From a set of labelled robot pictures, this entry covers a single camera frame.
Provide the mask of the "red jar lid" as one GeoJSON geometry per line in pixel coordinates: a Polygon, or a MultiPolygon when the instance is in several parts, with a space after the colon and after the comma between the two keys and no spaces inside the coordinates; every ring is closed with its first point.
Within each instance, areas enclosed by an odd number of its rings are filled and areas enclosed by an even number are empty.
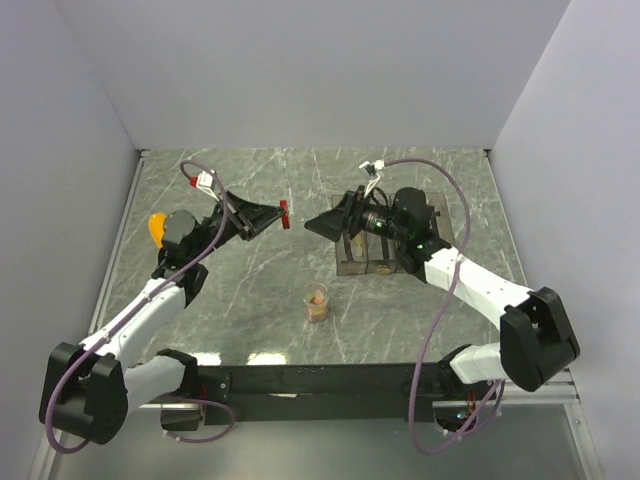
{"type": "Polygon", "coordinates": [[[282,209],[282,215],[280,217],[282,228],[284,230],[289,230],[290,226],[290,217],[289,217],[289,206],[286,200],[280,200],[279,206],[282,209]]]}

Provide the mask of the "yellow plastic scoop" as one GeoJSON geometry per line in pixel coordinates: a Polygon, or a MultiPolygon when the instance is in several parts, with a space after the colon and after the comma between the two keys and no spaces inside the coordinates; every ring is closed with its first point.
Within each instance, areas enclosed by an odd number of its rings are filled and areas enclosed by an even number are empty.
{"type": "Polygon", "coordinates": [[[162,242],[165,233],[166,218],[167,215],[164,212],[156,212],[149,217],[147,222],[150,236],[157,249],[161,249],[163,247],[162,242]]]}

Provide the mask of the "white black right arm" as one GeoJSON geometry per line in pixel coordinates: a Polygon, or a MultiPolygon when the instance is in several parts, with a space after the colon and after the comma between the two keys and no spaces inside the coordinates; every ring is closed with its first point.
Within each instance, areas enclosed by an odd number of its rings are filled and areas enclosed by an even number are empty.
{"type": "Polygon", "coordinates": [[[406,273],[451,290],[498,330],[498,342],[463,346],[443,359],[439,387],[449,398],[460,399],[475,383],[493,380],[534,392],[581,354],[560,296],[548,287],[517,285],[465,258],[440,237],[436,211],[421,190],[402,188],[388,206],[367,199],[364,188],[348,191],[304,226],[332,242],[361,232],[393,241],[406,273]]]}

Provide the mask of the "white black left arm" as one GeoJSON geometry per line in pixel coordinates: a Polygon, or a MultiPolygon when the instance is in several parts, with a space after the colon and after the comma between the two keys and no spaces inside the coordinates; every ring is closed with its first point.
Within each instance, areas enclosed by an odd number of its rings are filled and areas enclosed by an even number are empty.
{"type": "Polygon", "coordinates": [[[186,210],[150,217],[158,259],[143,289],[105,326],[76,345],[60,343],[49,356],[39,419],[55,451],[108,443],[129,413],[158,397],[218,407],[205,397],[194,356],[164,349],[137,367],[131,362],[199,295],[208,275],[203,259],[234,237],[253,240],[275,222],[289,224],[285,202],[256,204],[229,191],[202,220],[186,210]]]}

